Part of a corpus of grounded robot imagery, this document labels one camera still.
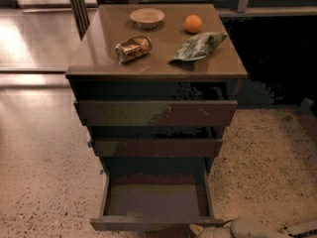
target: floor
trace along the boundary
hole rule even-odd
[[[67,67],[79,44],[68,12],[1,12],[2,68]],[[89,224],[105,175],[73,100],[63,74],[0,74],[1,238],[146,237]],[[316,219],[316,146],[309,110],[239,108],[208,177],[215,216],[252,214],[275,230]]]

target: open drawer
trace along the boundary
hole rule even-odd
[[[95,230],[161,231],[221,224],[203,158],[113,158]]]

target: crumpled plastic bag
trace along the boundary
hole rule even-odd
[[[208,57],[228,35],[220,32],[205,32],[187,40],[174,54],[173,61],[195,61]]]

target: wooden table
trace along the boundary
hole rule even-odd
[[[183,30],[188,15],[202,19],[202,32],[226,32],[212,5],[151,5],[165,18],[147,31],[130,19],[145,7],[101,5],[66,72],[107,175],[91,224],[156,231],[221,223],[206,179],[246,70],[229,37],[191,67],[168,64],[190,38]],[[150,54],[118,63],[115,46],[140,35],[151,39]]]

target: desk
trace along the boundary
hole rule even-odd
[[[190,14],[202,32],[226,32],[212,5],[151,5],[165,18],[142,30],[130,13],[145,5],[101,5],[66,72],[75,107],[106,172],[96,230],[156,231],[210,225],[206,182],[237,108],[247,73],[228,37],[190,69],[168,64],[190,35]],[[145,35],[149,55],[118,63],[115,46]]]

